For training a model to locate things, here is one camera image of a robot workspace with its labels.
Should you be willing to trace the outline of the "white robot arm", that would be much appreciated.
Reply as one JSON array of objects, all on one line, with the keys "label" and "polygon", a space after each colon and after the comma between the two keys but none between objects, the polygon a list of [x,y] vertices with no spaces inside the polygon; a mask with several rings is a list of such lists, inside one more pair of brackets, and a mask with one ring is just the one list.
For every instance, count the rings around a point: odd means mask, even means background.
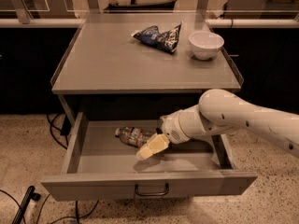
[{"label": "white robot arm", "polygon": [[197,105],[162,117],[162,132],[154,134],[136,157],[143,161],[167,149],[204,136],[245,129],[299,157],[299,116],[248,103],[221,89],[205,91]]}]

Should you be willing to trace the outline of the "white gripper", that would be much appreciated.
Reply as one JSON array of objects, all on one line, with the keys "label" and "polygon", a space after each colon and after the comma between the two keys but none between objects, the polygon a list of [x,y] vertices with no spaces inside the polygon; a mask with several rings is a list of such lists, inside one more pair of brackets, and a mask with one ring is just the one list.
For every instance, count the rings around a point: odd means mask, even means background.
[{"label": "white gripper", "polygon": [[154,134],[149,141],[137,151],[136,157],[140,161],[146,160],[167,149],[170,142],[173,144],[181,144],[190,140],[190,137],[188,137],[180,127],[179,115],[180,111],[177,111],[170,115],[160,117],[163,134]]}]

